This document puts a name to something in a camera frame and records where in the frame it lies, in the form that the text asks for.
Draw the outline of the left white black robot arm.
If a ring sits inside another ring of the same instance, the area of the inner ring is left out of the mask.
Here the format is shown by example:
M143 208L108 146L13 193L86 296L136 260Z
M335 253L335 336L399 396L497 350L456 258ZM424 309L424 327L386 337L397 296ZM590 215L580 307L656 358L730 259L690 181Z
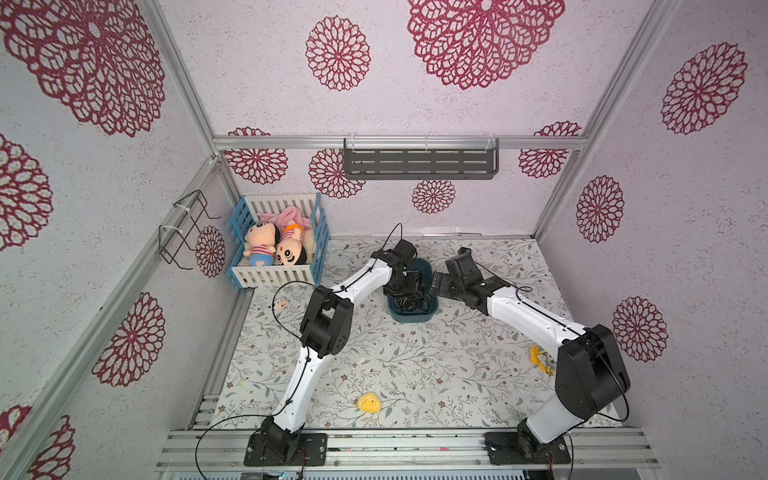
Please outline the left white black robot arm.
M355 305L379 289L387 296L416 291L418 282L409 272L416 259L415 245L401 239L391 249L375 251L348 279L314 289L300 324L296 370L281 403L258 431L271 451L290 456L298 448L319 380L350 339Z

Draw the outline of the teal plastic storage box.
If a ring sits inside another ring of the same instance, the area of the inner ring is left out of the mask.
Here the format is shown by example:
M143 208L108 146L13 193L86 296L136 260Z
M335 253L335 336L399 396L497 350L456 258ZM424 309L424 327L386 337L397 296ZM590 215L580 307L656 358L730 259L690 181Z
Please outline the teal plastic storage box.
M424 274L431 276L431 286L433 280L433 270L430 263L419 258L418 267ZM423 299L413 297L387 297L388 308L392 317L399 323L424 323L429 321L438 309L438 299L431 293Z

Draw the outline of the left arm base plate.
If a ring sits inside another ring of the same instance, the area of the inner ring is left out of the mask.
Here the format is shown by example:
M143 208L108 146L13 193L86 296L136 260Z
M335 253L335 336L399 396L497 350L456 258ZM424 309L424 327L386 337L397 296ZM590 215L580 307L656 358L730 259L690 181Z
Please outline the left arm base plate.
M296 433L272 439L256 432L246 448L246 467L315 467L324 466L328 452L328 435L323 433Z

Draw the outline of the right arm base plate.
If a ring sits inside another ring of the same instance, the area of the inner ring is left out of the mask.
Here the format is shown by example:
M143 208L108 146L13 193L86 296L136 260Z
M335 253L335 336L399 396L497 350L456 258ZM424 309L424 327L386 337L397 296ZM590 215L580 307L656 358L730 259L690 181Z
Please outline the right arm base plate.
M572 460L563 437L541 444L534 437L516 431L487 432L484 445L492 465L565 465Z

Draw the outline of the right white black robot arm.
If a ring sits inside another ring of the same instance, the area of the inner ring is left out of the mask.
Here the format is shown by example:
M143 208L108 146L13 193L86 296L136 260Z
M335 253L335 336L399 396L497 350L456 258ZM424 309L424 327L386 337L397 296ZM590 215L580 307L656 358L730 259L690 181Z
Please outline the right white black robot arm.
M585 327L529 300L521 287L485 277L470 249L462 247L433 275L431 292L460 301L533 341L555 361L553 396L519 426L531 449L553 443L588 423L614 401L627 399L631 382L611 329Z

